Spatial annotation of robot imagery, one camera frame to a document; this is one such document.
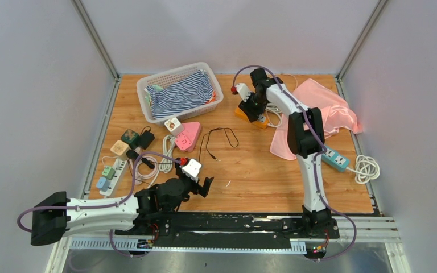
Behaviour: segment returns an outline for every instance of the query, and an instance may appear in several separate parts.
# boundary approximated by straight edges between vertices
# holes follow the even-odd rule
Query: white plastic basket
[[[150,106],[145,100],[146,86],[156,84],[159,85],[160,87],[165,88],[171,84],[183,80],[184,78],[190,76],[191,74],[199,70],[204,70],[208,74],[208,77],[210,79],[210,84],[212,85],[213,91],[216,94],[215,101],[190,110],[180,112],[178,114],[155,119],[151,114]],[[165,121],[173,117],[176,117],[178,120],[182,121],[187,118],[195,117],[197,115],[213,111],[217,107],[217,104],[219,104],[224,99],[224,94],[222,93],[222,89],[220,88],[219,82],[217,81],[217,78],[215,78],[215,75],[213,74],[212,70],[206,63],[189,64],[189,65],[185,65],[184,67],[178,67],[169,71],[165,71],[162,73],[158,73],[155,75],[142,78],[137,82],[137,93],[146,121],[156,124],[158,126],[164,126]]]

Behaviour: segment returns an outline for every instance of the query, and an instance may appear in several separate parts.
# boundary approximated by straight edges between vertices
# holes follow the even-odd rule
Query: wooden tabletop
[[[146,122],[137,96],[137,81],[147,75],[123,76],[119,86],[117,99],[113,108],[108,130],[106,132],[100,158],[113,156],[111,146],[120,139],[126,129],[138,133],[145,126],[151,127],[155,140],[148,151],[162,152],[163,137],[170,134],[165,127],[158,127]],[[293,91],[295,80],[292,76],[280,75],[288,89]],[[215,111],[190,118],[182,122],[199,121],[202,124],[200,139],[193,152],[181,152],[176,148],[174,157],[197,158],[200,140],[203,134],[216,127],[230,127],[239,140],[237,148],[230,147],[223,131],[214,132],[208,148],[220,161],[213,160],[204,151],[201,155],[203,165],[200,178],[215,177],[207,198],[191,197],[189,202],[182,203],[181,211],[218,211],[218,212],[300,212],[304,197],[299,164],[296,160],[281,159],[269,152],[274,135],[274,128],[260,129],[234,116],[234,110],[240,102],[239,96],[230,92],[233,75],[216,75],[222,87],[224,100]],[[296,75],[301,84],[312,78],[326,88],[337,92],[334,78],[330,75]],[[248,75],[240,75],[237,82],[252,86]],[[326,139],[326,144],[351,160],[354,167],[356,152],[346,129],[339,134]],[[105,164],[112,165],[114,159],[104,159]],[[89,198],[103,198],[95,187],[101,177],[104,166],[101,161],[96,166],[93,185]],[[150,170],[141,164],[141,173]],[[373,208],[365,185],[354,182],[354,175],[348,172],[337,172],[327,164],[322,164],[324,189],[330,205],[348,213],[371,213]],[[167,179],[176,177],[175,171],[160,173],[156,183],[164,183]],[[116,196],[127,195],[131,186],[131,174],[127,172]],[[146,184],[135,187],[141,190]]]

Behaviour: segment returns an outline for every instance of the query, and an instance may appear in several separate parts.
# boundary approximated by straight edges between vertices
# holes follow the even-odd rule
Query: pink cloth
[[[305,105],[311,108],[318,107],[321,110],[326,138],[339,133],[339,128],[349,129],[355,134],[362,132],[361,126],[357,123],[356,114],[351,111],[348,103],[315,80],[309,78],[292,94]],[[287,145],[287,126],[288,118],[282,115],[282,124],[275,130],[270,152],[280,158],[294,160],[296,156]]]

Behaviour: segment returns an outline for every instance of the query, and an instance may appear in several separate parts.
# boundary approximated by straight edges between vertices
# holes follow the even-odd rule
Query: pink power strip
[[[182,125],[184,129],[176,136],[175,144],[180,151],[191,152],[195,148],[202,125],[198,121],[182,123]]]

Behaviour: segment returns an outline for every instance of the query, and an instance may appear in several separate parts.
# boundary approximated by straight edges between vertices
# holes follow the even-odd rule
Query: blue and white striped fabric
[[[162,90],[156,90],[153,86],[147,86],[146,89],[150,94],[151,114],[155,119],[204,105],[213,92],[205,71],[197,71]]]

